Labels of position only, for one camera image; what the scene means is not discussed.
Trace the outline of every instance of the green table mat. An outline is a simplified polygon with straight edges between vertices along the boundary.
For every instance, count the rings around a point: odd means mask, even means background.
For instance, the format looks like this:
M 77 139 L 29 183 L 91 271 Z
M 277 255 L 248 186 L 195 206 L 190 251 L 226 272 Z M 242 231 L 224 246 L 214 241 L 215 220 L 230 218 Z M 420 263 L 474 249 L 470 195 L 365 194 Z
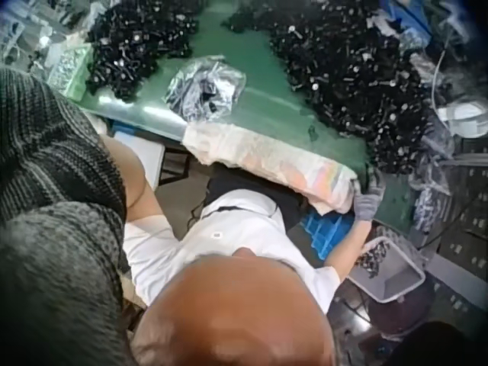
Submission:
M 195 57 L 224 55 L 231 66 L 246 74 L 246 88 L 226 120 L 334 159 L 363 175 L 367 161 L 364 141 L 340 137 L 314 117 L 300 93 L 291 91 L 286 72 L 268 45 L 268 36 L 255 31 L 234 34 L 220 26 L 235 10 L 236 4 L 230 1 L 210 0 L 199 17 L 200 30 L 191 41 Z M 185 123 L 168 110 L 162 97 L 171 78 L 185 62 L 187 60 L 161 59 L 160 70 L 143 83 L 133 104 L 115 100 L 107 89 L 95 96 L 86 93 L 79 104 L 96 114 L 180 140 Z M 377 220 L 408 233 L 413 196 L 405 178 L 388 177 L 387 180 L 387 193 Z

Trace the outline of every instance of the blue plastic tray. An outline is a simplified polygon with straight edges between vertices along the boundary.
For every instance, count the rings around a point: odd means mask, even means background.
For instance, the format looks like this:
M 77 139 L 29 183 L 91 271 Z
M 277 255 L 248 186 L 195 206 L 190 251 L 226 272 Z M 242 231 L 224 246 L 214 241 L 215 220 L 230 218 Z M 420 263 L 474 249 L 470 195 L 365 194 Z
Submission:
M 330 212 L 320 216 L 315 210 L 301 222 L 312 238 L 312 247 L 322 260 L 325 260 L 334 247 L 344 239 L 353 223 L 352 215 Z

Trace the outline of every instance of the work glove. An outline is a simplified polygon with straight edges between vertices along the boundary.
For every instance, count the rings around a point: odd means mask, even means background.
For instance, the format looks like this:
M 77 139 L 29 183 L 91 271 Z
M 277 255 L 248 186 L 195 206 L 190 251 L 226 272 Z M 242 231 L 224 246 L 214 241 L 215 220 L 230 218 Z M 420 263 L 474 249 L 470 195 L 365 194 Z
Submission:
M 369 186 L 365 193 L 361 193 L 361 185 L 358 180 L 354 184 L 354 212 L 356 220 L 372 221 L 386 188 L 384 177 L 377 169 L 368 169 Z

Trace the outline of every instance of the gray sweater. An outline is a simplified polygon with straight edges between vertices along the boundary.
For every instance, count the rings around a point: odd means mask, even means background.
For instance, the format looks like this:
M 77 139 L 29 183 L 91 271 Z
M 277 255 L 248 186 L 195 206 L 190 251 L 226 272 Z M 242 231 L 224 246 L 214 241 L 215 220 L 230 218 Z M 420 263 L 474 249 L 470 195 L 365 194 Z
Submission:
M 135 364 L 116 267 L 124 184 L 84 114 L 0 68 L 0 330 L 8 364 Z

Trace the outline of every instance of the white shirt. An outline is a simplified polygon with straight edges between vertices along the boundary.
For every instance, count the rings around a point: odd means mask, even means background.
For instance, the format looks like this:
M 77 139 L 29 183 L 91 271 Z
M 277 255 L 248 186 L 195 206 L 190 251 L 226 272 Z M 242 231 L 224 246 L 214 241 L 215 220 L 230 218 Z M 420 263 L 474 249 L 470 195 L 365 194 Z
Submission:
M 219 207 L 241 210 L 214 212 Z M 124 251 L 136 293 L 150 305 L 173 276 L 195 257 L 207 253 L 232 255 L 249 248 L 256 255 L 293 267 L 324 313 L 340 284 L 333 267 L 314 269 L 288 239 L 277 204 L 263 194 L 231 191 L 205 207 L 179 242 L 164 216 L 146 217 L 125 226 Z

